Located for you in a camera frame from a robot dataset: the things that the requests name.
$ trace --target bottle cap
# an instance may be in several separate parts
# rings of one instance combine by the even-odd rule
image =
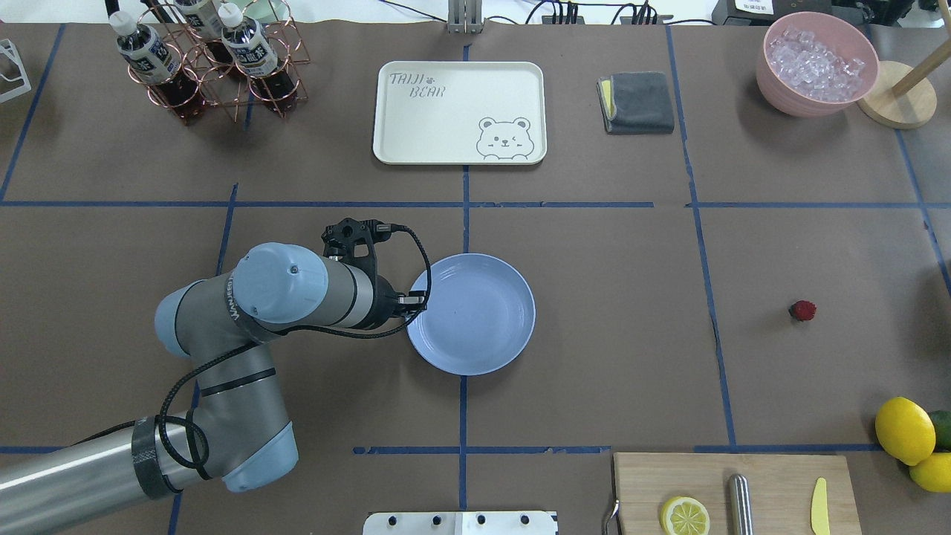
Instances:
[[[109,16],[109,24],[119,35],[131,35],[139,25],[135,17],[125,11],[116,11]]]
[[[221,17],[224,25],[229,28],[237,28],[244,20],[241,8],[227,2],[222,2],[222,6],[218,8],[218,16]]]

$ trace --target metal handle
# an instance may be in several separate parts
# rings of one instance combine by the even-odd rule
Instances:
[[[601,535],[608,535],[608,526],[611,525],[611,519],[616,518],[620,510],[621,501],[614,500],[614,508],[608,513],[608,516],[604,518],[604,524],[601,525]]]
[[[741,474],[729,476],[729,502],[733,511],[733,533],[753,535],[753,512],[749,505],[749,482]]]

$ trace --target gray cloth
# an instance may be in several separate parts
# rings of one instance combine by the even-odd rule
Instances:
[[[611,80],[613,114],[605,106],[601,82]],[[604,129],[609,134],[671,133],[673,107],[663,72],[617,72],[598,79]]]

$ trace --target blue tape line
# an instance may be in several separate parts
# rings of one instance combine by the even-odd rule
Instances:
[[[877,444],[750,444],[694,446],[694,453],[807,453],[826,451],[882,451]]]
[[[915,198],[918,199],[918,206],[922,210],[922,218],[924,219],[924,226],[928,230],[928,239],[931,241],[931,249],[935,253],[935,258],[938,260],[938,268],[941,270],[941,277],[944,279],[944,288],[947,290],[948,295],[951,295],[951,274],[948,273],[947,262],[944,261],[944,255],[941,253],[938,236],[935,234],[935,228],[931,224],[931,214],[928,213],[928,208],[924,204],[922,188],[918,184],[918,175],[915,173],[915,167],[911,164],[911,158],[908,156],[908,147],[904,144],[904,136],[902,136],[901,130],[895,129],[895,138],[898,139],[898,147],[902,151],[902,158],[904,159],[904,166],[908,170],[911,187],[915,190]]]
[[[235,214],[235,199],[238,198],[238,185],[231,187],[231,198],[228,200],[228,213],[224,216],[224,231],[222,232],[222,246],[218,250],[218,265],[215,267],[215,276],[222,274],[224,254],[228,250],[228,238],[231,236],[231,220]]]
[[[473,455],[539,455],[566,453],[568,455],[598,455],[611,451],[610,446],[469,446]]]
[[[733,410],[729,402],[729,385],[727,383],[727,366],[723,359],[723,343],[720,340],[720,326],[716,317],[716,305],[713,301],[713,284],[710,280],[709,263],[707,262],[707,244],[704,240],[703,222],[700,219],[700,199],[697,195],[697,184],[693,178],[693,164],[687,152],[687,120],[684,117],[684,104],[680,94],[680,79],[677,76],[677,59],[673,50],[673,33],[670,26],[664,26],[667,32],[667,50],[670,56],[670,74],[673,79],[673,94],[677,101],[677,118],[680,123],[680,139],[684,145],[684,163],[687,166],[687,175],[690,178],[690,206],[693,210],[693,224],[697,232],[697,246],[700,248],[700,266],[704,273],[704,289],[707,292],[707,309],[710,323],[713,327],[713,338],[716,344],[716,361],[720,369],[720,396],[723,399],[723,413],[727,422],[727,438],[732,445],[736,444],[736,432],[733,429]]]
[[[34,208],[223,208],[227,201],[0,201],[4,207]]]
[[[686,208],[919,208],[917,203],[690,203]]]
[[[254,93],[251,92],[251,86],[247,87],[247,111],[244,113],[244,131],[251,128],[251,111],[254,110]]]
[[[458,202],[238,201],[238,208],[462,208]]]
[[[469,252],[469,166],[462,166],[462,252]]]
[[[466,455],[469,443],[469,378],[459,377],[459,510],[466,510]]]
[[[0,454],[36,455],[40,453],[52,453],[59,449],[63,449],[63,446],[0,446]]]
[[[462,47],[462,61],[469,61],[469,47],[471,45],[466,45]],[[472,207],[472,203],[469,198],[469,166],[462,166],[462,252],[469,252],[469,211]],[[459,459],[459,484],[460,486],[465,484],[464,477],[462,475],[462,468],[465,465],[463,459]],[[463,496],[462,492],[459,493],[459,502],[462,503]]]
[[[478,202],[470,203],[471,208],[654,208],[654,203],[576,203],[553,201],[515,201],[515,202]]]
[[[43,88],[47,86],[49,72],[53,68],[53,59],[56,58],[56,52],[59,50],[60,42],[63,41],[63,32],[65,31],[66,25],[61,24],[59,31],[56,32],[56,40],[53,41],[53,48],[49,51],[47,65],[43,68],[43,76],[40,77],[40,83],[36,85],[36,92],[33,93],[33,101],[29,103],[27,119],[23,122],[23,127],[20,129],[20,137],[16,140],[16,148],[13,149],[13,155],[10,157],[10,164],[7,166],[7,175],[3,179],[3,186],[0,186],[0,201],[3,201],[3,198],[7,195],[7,188],[10,186],[10,179],[13,177],[13,170],[16,168],[16,161],[19,159],[20,150],[23,148],[23,144],[27,140],[29,125],[33,122],[33,114],[36,112],[36,107],[40,103],[40,96],[43,94]]]
[[[195,380],[195,389],[191,392],[191,407],[198,406],[198,401],[202,399],[202,388],[198,386],[198,380]]]
[[[457,446],[370,446],[355,447],[354,455],[458,455]]]
[[[178,530],[178,514],[182,508],[182,494],[176,494],[172,501],[172,513],[168,517],[168,535],[175,535]]]
[[[353,448],[354,455],[598,455],[610,446],[370,446]]]

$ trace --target blue plate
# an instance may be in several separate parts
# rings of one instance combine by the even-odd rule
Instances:
[[[465,253],[432,266],[426,311],[407,328],[413,346],[433,366],[481,375],[509,364],[534,330],[534,297],[525,278],[487,254]],[[426,273],[413,289],[426,288]]]

